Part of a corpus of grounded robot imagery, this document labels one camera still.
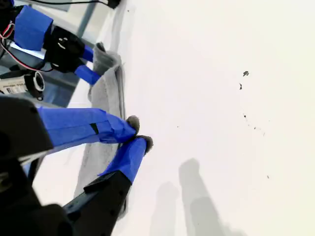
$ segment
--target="wire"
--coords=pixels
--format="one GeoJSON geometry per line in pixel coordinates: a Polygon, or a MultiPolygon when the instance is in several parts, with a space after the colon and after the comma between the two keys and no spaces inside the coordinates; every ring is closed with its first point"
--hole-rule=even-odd
{"type": "Polygon", "coordinates": [[[50,4],[50,5],[71,5],[71,4],[88,4],[88,3],[102,3],[106,6],[108,6],[106,3],[103,1],[98,1],[98,0],[92,0],[92,1],[65,1],[65,2],[47,2],[47,1],[41,1],[41,0],[30,0],[38,3],[43,3],[43,4],[50,4]]]}
{"type": "Polygon", "coordinates": [[[53,69],[50,70],[40,70],[40,69],[36,69],[33,68],[29,65],[26,65],[25,63],[23,63],[21,60],[19,60],[15,55],[13,55],[13,53],[11,53],[3,44],[4,40],[7,39],[13,32],[14,30],[14,23],[10,23],[6,29],[3,31],[3,34],[0,33],[0,38],[2,40],[0,40],[0,45],[2,46],[3,50],[5,50],[17,63],[19,63],[21,66],[25,67],[28,70],[32,70],[32,71],[40,71],[40,72],[50,72],[53,69]]]}

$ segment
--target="black plastic part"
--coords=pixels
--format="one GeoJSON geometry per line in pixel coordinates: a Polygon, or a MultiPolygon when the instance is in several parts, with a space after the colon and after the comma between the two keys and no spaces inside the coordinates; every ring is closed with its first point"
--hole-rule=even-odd
{"type": "Polygon", "coordinates": [[[79,236],[110,236],[131,187],[120,171],[101,176],[84,188],[84,193],[65,205],[79,236]]]}
{"type": "MultiPolygon", "coordinates": [[[[37,98],[38,100],[43,100],[43,92],[42,91],[38,91],[36,88],[35,88],[35,85],[34,85],[34,76],[35,76],[35,71],[32,71],[30,72],[29,74],[25,75],[24,76],[24,80],[25,80],[25,85],[26,85],[26,88],[28,89],[29,93],[34,97],[34,98],[37,98]]],[[[39,85],[42,85],[44,86],[44,84],[41,84],[42,81],[39,80],[37,81],[37,83],[39,85]]]]}
{"type": "Polygon", "coordinates": [[[121,0],[109,0],[108,1],[108,6],[112,9],[115,9],[119,4],[120,4],[121,0]]]}
{"type": "Polygon", "coordinates": [[[8,173],[6,184],[9,186],[3,191],[3,181],[0,184],[1,235],[75,235],[61,206],[40,205],[17,160],[0,163],[0,176],[8,173]]]}
{"type": "Polygon", "coordinates": [[[84,63],[79,59],[85,45],[76,35],[55,26],[51,35],[45,37],[44,48],[47,50],[45,61],[62,73],[74,72],[84,63]]]}
{"type": "MultiPolygon", "coordinates": [[[[24,6],[15,6],[15,7],[6,8],[8,3],[11,4],[10,0],[8,1],[9,2],[6,2],[6,3],[2,2],[3,8],[1,8],[0,6],[0,32],[3,32],[5,30],[5,28],[10,24],[10,21],[15,23],[15,18],[24,7],[24,6]]],[[[13,36],[14,36],[14,33],[11,34],[9,39],[10,40],[13,39],[13,36]]]]}
{"type": "Polygon", "coordinates": [[[6,140],[9,147],[1,145],[0,161],[43,153],[53,148],[37,109],[31,102],[3,96],[0,107],[1,139],[6,140]]]}

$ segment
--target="gray fabric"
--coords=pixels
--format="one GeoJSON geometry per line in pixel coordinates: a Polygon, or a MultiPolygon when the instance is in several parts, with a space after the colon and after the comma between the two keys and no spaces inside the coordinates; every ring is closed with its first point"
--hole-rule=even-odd
{"type": "MultiPolygon", "coordinates": [[[[123,74],[120,56],[113,52],[105,52],[101,43],[94,48],[94,71],[102,77],[91,87],[88,97],[93,108],[100,108],[110,114],[125,119],[123,97],[123,74]]],[[[117,144],[87,144],[74,197],[83,192],[83,187],[104,172],[114,158],[117,144]]]]}

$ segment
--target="black wire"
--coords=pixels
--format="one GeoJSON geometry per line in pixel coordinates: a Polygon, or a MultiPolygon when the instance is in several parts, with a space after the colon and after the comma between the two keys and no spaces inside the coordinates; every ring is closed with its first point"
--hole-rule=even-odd
{"type": "MultiPolygon", "coordinates": [[[[4,46],[4,44],[0,41],[0,44],[4,47],[4,48],[6,48],[8,51],[9,51],[9,49],[7,48],[7,47],[5,47],[4,46]]],[[[41,69],[36,69],[36,68],[34,68],[34,67],[32,67],[32,66],[29,66],[29,65],[27,65],[26,63],[24,63],[24,62],[22,62],[20,59],[18,59],[12,52],[10,52],[10,56],[13,56],[13,57],[15,57],[15,59],[16,60],[18,60],[20,63],[22,63],[22,64],[24,64],[24,65],[26,65],[27,67],[29,67],[29,68],[32,68],[32,69],[34,69],[34,70],[37,70],[37,71],[39,71],[39,72],[51,72],[51,71],[53,71],[54,69],[53,68],[51,68],[50,70],[41,70],[41,69]]]]}
{"type": "Polygon", "coordinates": [[[1,54],[0,54],[0,60],[4,56],[5,50],[2,48],[1,54]]]}
{"type": "Polygon", "coordinates": [[[50,4],[50,5],[71,5],[71,4],[87,4],[87,3],[102,3],[107,6],[106,3],[103,1],[98,1],[98,0],[92,0],[92,1],[65,1],[65,2],[47,2],[47,1],[41,1],[41,0],[30,0],[38,3],[43,3],[43,4],[50,4]]]}

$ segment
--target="black cable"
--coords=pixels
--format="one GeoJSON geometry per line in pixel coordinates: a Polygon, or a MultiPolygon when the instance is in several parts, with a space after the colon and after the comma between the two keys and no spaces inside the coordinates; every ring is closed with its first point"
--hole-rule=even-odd
{"type": "Polygon", "coordinates": [[[1,58],[4,56],[4,54],[5,54],[5,50],[2,49],[2,51],[1,51],[1,53],[0,53],[0,60],[1,60],[1,58]]]}
{"type": "Polygon", "coordinates": [[[29,66],[27,64],[25,64],[24,62],[22,62],[21,60],[19,60],[12,52],[10,52],[5,46],[4,44],[1,42],[0,40],[0,45],[2,46],[2,49],[4,51],[6,51],[17,63],[19,63],[21,66],[25,67],[26,69],[30,69],[30,70],[34,70],[34,71],[39,71],[39,72],[50,72],[53,71],[53,69],[51,68],[50,70],[41,70],[41,69],[36,69],[32,66],[29,66]]]}
{"type": "Polygon", "coordinates": [[[102,3],[102,4],[106,5],[106,6],[108,6],[103,1],[98,1],[98,0],[92,0],[92,1],[65,1],[65,2],[47,2],[47,1],[41,1],[41,0],[30,0],[30,1],[43,3],[43,4],[50,4],[50,5],[71,5],[71,4],[102,3]]]}

